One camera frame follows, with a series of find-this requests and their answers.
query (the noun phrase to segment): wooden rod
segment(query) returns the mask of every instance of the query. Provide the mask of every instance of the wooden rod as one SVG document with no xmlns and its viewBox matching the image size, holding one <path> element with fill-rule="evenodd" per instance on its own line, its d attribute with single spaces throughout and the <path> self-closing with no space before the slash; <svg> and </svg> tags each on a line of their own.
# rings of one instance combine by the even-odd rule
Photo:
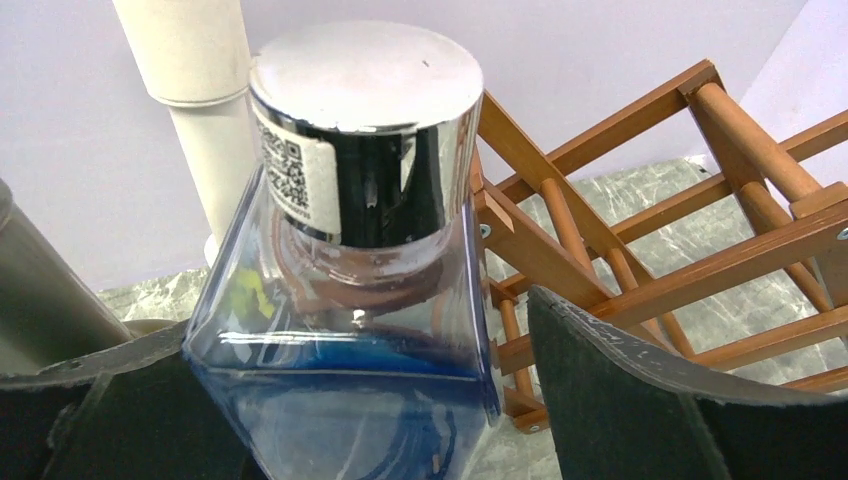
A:
<svg viewBox="0 0 848 480">
<path fill-rule="evenodd" d="M 807 300 L 810 301 L 813 308 L 819 312 L 829 312 L 833 310 L 833 306 L 830 304 L 827 292 L 824 291 L 821 284 L 818 280 L 816 280 L 816 277 L 804 268 L 801 263 L 793 263 L 792 265 L 784 268 L 783 271 L 785 271 L 786 275 L 789 276 L 789 279 L 795 283 L 798 290 L 801 290 L 801 293 L 807 297 Z"/>
<path fill-rule="evenodd" d="M 562 196 L 562 190 L 559 189 L 556 181 L 552 178 L 543 181 L 540 185 L 539 194 L 548 207 L 551 223 L 554 224 L 559 243 L 571 252 L 574 258 L 586 267 L 586 270 L 594 274 L 595 268 L 592 266 L 592 260 L 589 259 L 586 247 L 583 245 L 583 237 L 580 236 L 580 231 L 574 223 L 574 217 L 571 216 L 571 211 L 568 209 L 565 197 Z"/>
<path fill-rule="evenodd" d="M 848 388 L 848 367 L 835 368 L 781 385 L 806 392 L 832 393 Z"/>
<path fill-rule="evenodd" d="M 829 185 L 815 195 L 793 203 L 789 209 L 795 218 L 801 219 L 837 204 L 848 205 L 848 186 L 843 182 Z M 845 238 L 846 232 L 842 232 L 840 238 Z M 846 240 L 842 240 L 840 247 L 819 252 L 813 260 L 816 279 L 827 292 L 830 304 L 836 307 L 848 305 L 848 245 L 845 244 Z M 848 338 L 843 338 L 843 341 L 848 344 Z"/>
<path fill-rule="evenodd" d="M 539 150 L 539 147 L 533 143 L 488 92 L 483 95 L 479 132 L 489 146 L 534 189 L 540 190 L 541 184 L 549 179 L 556 182 L 565 203 L 571 210 L 574 222 L 580 229 L 580 233 L 589 248 L 600 254 L 604 254 L 612 248 L 617 248 L 625 255 L 627 264 L 638 282 L 647 284 L 654 280 L 645 265 L 613 233 L 606 222 L 586 202 L 586 199 L 565 179 L 562 173 Z M 499 195 L 505 196 L 494 186 L 492 188 Z M 564 297 L 577 304 L 575 299 L 568 296 Z M 668 314 L 666 318 L 670 322 L 677 322 L 672 314 Z"/>
<path fill-rule="evenodd" d="M 793 135 L 791 138 L 784 140 L 780 145 L 786 149 L 795 161 L 803 162 L 846 140 L 848 140 L 848 110 L 834 115 L 801 133 Z M 497 187 L 504 192 L 505 197 L 516 202 L 524 200 L 534 193 L 533 189 L 517 175 L 513 175 L 510 178 L 516 178 L 521 181 L 530 192 L 523 197 L 520 195 L 516 196 L 514 194 L 516 190 L 509 190 L 510 185 L 515 185 L 515 183 L 506 180 L 499 183 Z M 616 224 L 612 227 L 612 231 L 624 243 L 630 243 L 662 227 L 670 225 L 707 205 L 711 205 L 730 196 L 732 193 L 733 189 L 730 187 L 724 174 L 719 173 Z M 591 253 L 590 258 L 597 256 Z M 517 273 L 504 280 L 503 284 L 514 295 L 520 295 L 526 292 L 533 282 L 521 273 Z"/>
<path fill-rule="evenodd" d="M 720 86 L 708 83 L 698 89 L 695 97 L 727 137 L 790 202 L 796 202 L 821 189 L 819 182 L 801 168 Z"/>
<path fill-rule="evenodd" d="M 607 252 L 606 256 L 607 264 L 610 266 L 610 270 L 612 270 L 613 275 L 615 276 L 618 285 L 621 287 L 622 292 L 629 292 L 639 286 L 639 283 L 636 281 L 636 277 L 633 276 L 633 272 L 630 270 L 630 267 L 627 265 L 627 259 L 624 257 L 624 254 L 621 253 L 621 250 L 617 248 L 611 249 Z M 654 345 L 668 350 L 674 354 L 681 354 L 682 352 L 678 351 L 677 348 L 674 347 L 668 340 L 666 340 L 666 335 L 660 329 L 659 324 L 656 319 L 650 319 L 637 327 L 642 327 L 641 329 L 629 329 L 627 330 L 633 335 L 637 337 L 653 343 Z M 683 343 L 689 344 L 689 339 L 686 336 L 683 336 L 685 340 Z"/>
<path fill-rule="evenodd" d="M 504 299 L 498 305 L 501 311 L 501 319 L 504 324 L 504 334 L 506 340 L 515 340 L 521 336 L 521 330 L 518 327 L 518 319 L 515 318 L 515 303 L 512 300 Z M 515 378 L 515 389 L 518 393 L 534 397 L 533 380 L 530 378 L 530 372 L 526 368 L 522 368 L 513 374 Z"/>
<path fill-rule="evenodd" d="M 595 276 L 590 276 L 574 256 L 533 222 L 503 193 L 486 183 L 474 196 L 475 209 L 481 223 L 491 233 L 486 246 L 533 282 L 588 308 L 612 296 L 612 292 Z"/>
<path fill-rule="evenodd" d="M 671 339 L 671 344 L 674 345 L 674 348 L 686 358 L 695 355 L 695 349 L 692 348 L 692 344 L 689 342 L 686 332 L 683 331 L 683 327 L 680 326 L 677 317 L 671 312 L 666 312 L 660 315 L 659 319 L 668 337 Z"/>
<path fill-rule="evenodd" d="M 699 353 L 690 360 L 716 370 L 732 370 L 846 334 L 848 307 L 841 307 Z"/>
<path fill-rule="evenodd" d="M 619 328 L 642 323 L 833 249 L 837 234 L 846 227 L 848 202 L 843 202 L 613 297 L 589 313 Z"/>
<path fill-rule="evenodd" d="M 760 218 L 766 222 L 769 230 L 785 227 L 792 223 L 792 217 L 777 204 L 766 187 L 759 182 L 750 182 L 742 187 L 739 190 L 739 199 L 757 212 Z M 815 275 L 813 263 L 809 259 L 802 263 L 811 274 Z"/>
<path fill-rule="evenodd" d="M 663 120 L 685 110 L 688 103 L 679 91 L 681 86 L 717 76 L 715 66 L 708 60 L 702 60 L 553 150 L 547 158 L 563 175 L 570 175 Z M 498 188 L 515 203 L 536 193 L 518 174 L 499 183 Z"/>
</svg>

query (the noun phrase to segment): blue liquid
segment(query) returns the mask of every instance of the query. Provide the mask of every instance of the blue liquid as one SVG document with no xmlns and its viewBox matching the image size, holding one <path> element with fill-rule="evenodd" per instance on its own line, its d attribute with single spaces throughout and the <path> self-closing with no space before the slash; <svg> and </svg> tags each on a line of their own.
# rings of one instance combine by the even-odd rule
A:
<svg viewBox="0 0 848 480">
<path fill-rule="evenodd" d="M 277 479 L 459 479 L 488 426 L 472 377 L 193 366 Z"/>
</svg>

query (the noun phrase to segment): label sticker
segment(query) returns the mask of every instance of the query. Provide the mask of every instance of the label sticker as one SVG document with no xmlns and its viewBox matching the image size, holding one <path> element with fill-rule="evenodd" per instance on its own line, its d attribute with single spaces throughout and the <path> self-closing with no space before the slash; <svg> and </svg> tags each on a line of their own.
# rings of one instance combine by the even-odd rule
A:
<svg viewBox="0 0 848 480">
<path fill-rule="evenodd" d="M 271 196 L 287 214 L 315 230 L 342 232 L 336 150 L 290 132 L 256 111 L 262 161 Z"/>
</svg>

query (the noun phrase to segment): perfume bottle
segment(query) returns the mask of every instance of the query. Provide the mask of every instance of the perfume bottle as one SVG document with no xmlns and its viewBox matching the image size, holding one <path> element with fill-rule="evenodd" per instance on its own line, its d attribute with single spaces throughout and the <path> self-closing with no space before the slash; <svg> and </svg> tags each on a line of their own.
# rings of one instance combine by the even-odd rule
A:
<svg viewBox="0 0 848 480">
<path fill-rule="evenodd" d="M 500 416 L 468 176 L 474 58 L 420 28 L 254 59 L 262 164 L 183 344 L 274 479 L 460 479 Z"/>
</svg>

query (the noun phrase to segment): white backdrop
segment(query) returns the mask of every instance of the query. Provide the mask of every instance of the white backdrop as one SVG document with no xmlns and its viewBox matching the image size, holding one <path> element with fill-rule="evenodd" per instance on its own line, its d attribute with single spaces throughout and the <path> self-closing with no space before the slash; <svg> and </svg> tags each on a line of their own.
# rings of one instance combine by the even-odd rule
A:
<svg viewBox="0 0 848 480">
<path fill-rule="evenodd" d="M 807 2 L 742 107 L 778 141 L 848 109 L 848 2 Z M 848 143 L 807 160 L 804 168 L 822 186 L 848 182 Z"/>
<path fill-rule="evenodd" d="M 244 0 L 253 49 L 304 23 L 421 25 L 466 46 L 550 150 L 702 58 L 741 98 L 804 0 Z M 93 288 L 203 263 L 209 235 L 166 109 L 147 97 L 109 0 L 0 2 L 0 176 Z M 675 118 L 578 172 L 697 150 Z M 506 166 L 484 151 L 495 181 Z"/>
</svg>

